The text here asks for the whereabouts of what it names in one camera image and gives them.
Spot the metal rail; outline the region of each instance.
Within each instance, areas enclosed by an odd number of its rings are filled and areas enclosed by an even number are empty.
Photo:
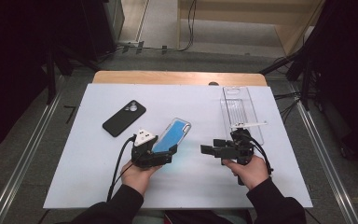
[[[299,91],[298,87],[293,82],[290,82],[290,89],[293,92]],[[330,183],[334,195],[336,196],[342,215],[347,223],[358,223],[358,216],[352,205],[351,198],[342,184],[337,170],[328,155],[324,142],[316,129],[316,125],[313,122],[310,112],[305,109],[300,101],[297,103],[297,108],[310,135],[310,139],[315,147],[316,154],[319,157],[319,161],[324,169],[327,180]]]
[[[51,120],[52,115],[57,107],[58,102],[61,99],[62,90],[65,87],[67,82],[67,78],[60,76],[58,80],[58,91],[56,97],[52,100],[50,105],[47,105],[45,110],[43,111],[42,117],[38,121],[34,132],[22,152],[19,162],[17,163],[16,168],[13,171],[10,179],[8,180],[5,188],[0,196],[0,223],[3,223],[3,220],[7,214],[8,209],[11,206],[11,203],[16,196],[17,191],[20,188],[21,182],[28,170],[29,165],[34,157],[34,154],[37,151],[37,147],[39,146],[40,140],[45,133],[46,128]]]

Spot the white board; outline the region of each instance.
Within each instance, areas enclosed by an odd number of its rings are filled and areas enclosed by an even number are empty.
[[[260,126],[263,148],[274,172],[273,182],[284,196],[312,207],[296,157],[269,87],[248,87]],[[253,207],[237,184],[237,177],[220,159],[200,153],[200,145],[225,139],[219,86],[89,84],[72,131],[52,180],[44,208],[85,208],[106,200],[118,153],[140,128],[160,135],[173,118],[191,122],[192,128],[173,156],[151,178],[146,209],[215,209]],[[146,112],[118,137],[102,124],[130,100]],[[131,144],[120,168],[131,159]],[[121,182],[117,182],[115,191]]]

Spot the clear plastic box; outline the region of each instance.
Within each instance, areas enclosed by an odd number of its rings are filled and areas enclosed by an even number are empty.
[[[260,122],[257,119],[254,104],[246,87],[224,87],[220,105],[222,107],[227,140],[232,140],[230,133],[237,129],[233,127],[234,125]],[[246,129],[249,130],[251,136],[260,145],[264,144],[259,126],[247,127]]]

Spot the black jacket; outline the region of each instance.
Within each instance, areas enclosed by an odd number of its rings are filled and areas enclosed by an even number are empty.
[[[257,212],[255,223],[306,223],[304,208],[294,198],[285,198],[267,179],[247,193]],[[109,203],[96,203],[71,223],[131,223],[144,202],[142,195],[122,185]],[[173,224],[229,223],[211,211],[167,211]]]

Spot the phone with blue case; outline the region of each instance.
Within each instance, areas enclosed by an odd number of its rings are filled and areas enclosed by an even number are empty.
[[[190,131],[191,124],[185,120],[175,118],[153,146],[153,152],[164,152],[175,145],[179,145]]]

